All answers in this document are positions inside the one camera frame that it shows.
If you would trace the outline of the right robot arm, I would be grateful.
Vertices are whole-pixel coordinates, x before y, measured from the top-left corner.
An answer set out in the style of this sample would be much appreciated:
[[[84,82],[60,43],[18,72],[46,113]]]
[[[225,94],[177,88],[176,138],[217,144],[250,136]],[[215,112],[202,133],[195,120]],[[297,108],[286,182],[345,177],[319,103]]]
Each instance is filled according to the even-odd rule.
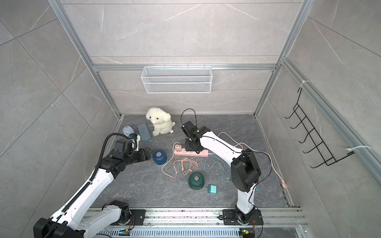
[[[206,127],[197,127],[191,121],[182,123],[182,131],[188,137],[187,151],[200,153],[207,149],[230,166],[231,182],[238,190],[236,216],[241,224],[248,224],[255,211],[254,193],[262,174],[255,150],[238,148],[225,142]]]

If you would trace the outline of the pink usb wall charger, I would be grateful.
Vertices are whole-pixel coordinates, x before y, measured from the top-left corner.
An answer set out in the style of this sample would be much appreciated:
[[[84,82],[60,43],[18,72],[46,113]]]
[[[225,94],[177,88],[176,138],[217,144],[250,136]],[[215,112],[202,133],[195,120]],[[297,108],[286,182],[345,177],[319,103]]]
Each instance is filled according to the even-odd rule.
[[[177,151],[177,152],[181,152],[182,151],[182,145],[176,144],[174,150]]]

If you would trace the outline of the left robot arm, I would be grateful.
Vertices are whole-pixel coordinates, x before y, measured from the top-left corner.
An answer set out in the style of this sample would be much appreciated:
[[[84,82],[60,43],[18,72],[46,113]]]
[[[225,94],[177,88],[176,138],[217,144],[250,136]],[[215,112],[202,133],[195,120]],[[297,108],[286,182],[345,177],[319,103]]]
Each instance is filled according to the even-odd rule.
[[[50,218],[39,219],[33,227],[36,238],[92,238],[112,224],[135,226],[135,217],[126,202],[114,200],[104,205],[98,213],[87,220],[83,217],[101,194],[126,166],[150,159],[147,148],[140,148],[140,136],[119,134],[115,147],[105,155],[109,134],[102,146],[98,162],[89,179],[75,195]]]

